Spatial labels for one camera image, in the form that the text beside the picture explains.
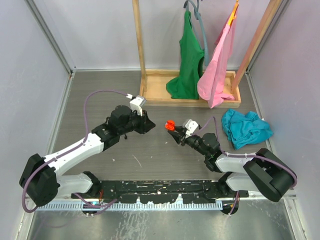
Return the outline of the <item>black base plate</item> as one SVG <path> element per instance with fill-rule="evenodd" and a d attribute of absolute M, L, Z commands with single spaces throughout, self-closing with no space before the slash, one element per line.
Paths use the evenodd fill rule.
<path fill-rule="evenodd" d="M 97 190 L 79 194 L 84 199 L 116 199 L 120 203 L 173 204 L 182 197 L 183 204 L 215 203 L 234 198 L 236 192 L 213 180 L 103 180 Z"/>

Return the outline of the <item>orange hanger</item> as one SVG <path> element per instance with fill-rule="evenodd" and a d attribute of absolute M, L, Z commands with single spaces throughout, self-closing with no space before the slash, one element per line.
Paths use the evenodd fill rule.
<path fill-rule="evenodd" d="M 237 17 L 237 10 L 238 10 L 238 7 L 239 7 L 239 0 L 236 0 L 235 1 L 235 4 L 233 6 L 233 9 L 231 11 L 231 14 L 228 18 L 228 21 L 227 21 L 227 24 L 231 27 L 232 24 L 233 24 L 233 21 L 236 19 Z"/>

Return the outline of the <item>pink shirt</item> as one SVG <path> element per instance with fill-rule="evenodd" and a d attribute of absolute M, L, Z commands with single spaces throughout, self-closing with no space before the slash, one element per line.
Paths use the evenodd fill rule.
<path fill-rule="evenodd" d="M 215 41 L 211 61 L 197 83 L 198 95 L 209 108 L 220 105 L 224 100 L 234 100 L 231 94 L 223 93 L 228 60 L 232 55 L 237 21 L 226 23 Z"/>

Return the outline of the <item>green shirt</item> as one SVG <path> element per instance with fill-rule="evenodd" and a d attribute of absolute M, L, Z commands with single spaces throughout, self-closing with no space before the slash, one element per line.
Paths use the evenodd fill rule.
<path fill-rule="evenodd" d="M 203 73 L 204 50 L 198 42 L 191 23 L 191 12 L 184 13 L 180 45 L 180 69 L 177 77 L 166 84 L 172 99 L 198 100 L 198 82 Z"/>

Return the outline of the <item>teal cloth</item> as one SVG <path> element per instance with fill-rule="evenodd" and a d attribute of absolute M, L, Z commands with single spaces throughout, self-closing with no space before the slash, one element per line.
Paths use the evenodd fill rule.
<path fill-rule="evenodd" d="M 260 144 L 273 136 L 268 122 L 256 112 L 246 114 L 228 109 L 221 118 L 222 129 L 235 150 L 246 145 Z"/>

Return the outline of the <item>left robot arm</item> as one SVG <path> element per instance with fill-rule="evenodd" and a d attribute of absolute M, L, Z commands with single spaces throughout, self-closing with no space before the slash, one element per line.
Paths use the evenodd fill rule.
<path fill-rule="evenodd" d="M 85 194 L 88 198 L 99 195 L 100 180 L 91 172 L 78 175 L 65 173 L 93 155 L 100 154 L 120 141 L 130 132 L 146 134 L 155 127 L 146 110 L 138 112 L 119 105 L 106 121 L 78 142 L 58 152 L 40 156 L 32 155 L 19 180 L 22 196 L 29 196 L 37 207 L 42 207 L 56 197 Z"/>

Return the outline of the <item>wooden clothes rack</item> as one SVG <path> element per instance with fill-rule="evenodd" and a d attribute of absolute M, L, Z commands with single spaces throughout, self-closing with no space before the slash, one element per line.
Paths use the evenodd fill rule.
<path fill-rule="evenodd" d="M 239 84 L 246 73 L 253 58 L 258 54 L 258 47 L 262 46 L 262 41 L 272 30 L 273 24 L 277 21 L 281 11 L 284 9 L 287 0 L 271 0 L 260 20 L 260 23 L 253 35 L 249 47 L 244 55 L 239 69 L 227 71 L 223 92 L 231 94 L 234 100 L 225 100 L 219 108 L 238 108 L 241 105 L 241 95 Z M 173 99 L 166 90 L 169 80 L 178 76 L 179 71 L 175 69 L 147 69 L 145 66 L 145 55 L 143 49 L 143 35 L 140 18 L 140 6 L 138 0 L 132 1 L 137 48 L 141 70 L 141 82 L 139 94 L 146 98 L 151 106 L 161 107 L 195 107 L 206 108 L 207 102 L 203 99 Z"/>

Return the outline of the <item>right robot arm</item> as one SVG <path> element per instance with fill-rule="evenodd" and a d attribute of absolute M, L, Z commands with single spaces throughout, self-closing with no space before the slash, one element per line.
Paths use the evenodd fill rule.
<path fill-rule="evenodd" d="M 204 164 L 210 171 L 223 174 L 218 182 L 219 191 L 225 197 L 239 191 L 253 191 L 278 202 L 297 184 L 298 178 L 293 170 L 266 148 L 256 153 L 231 154 L 222 151 L 214 133 L 199 136 L 184 126 L 168 126 L 166 129 L 177 144 L 187 145 L 204 156 Z"/>

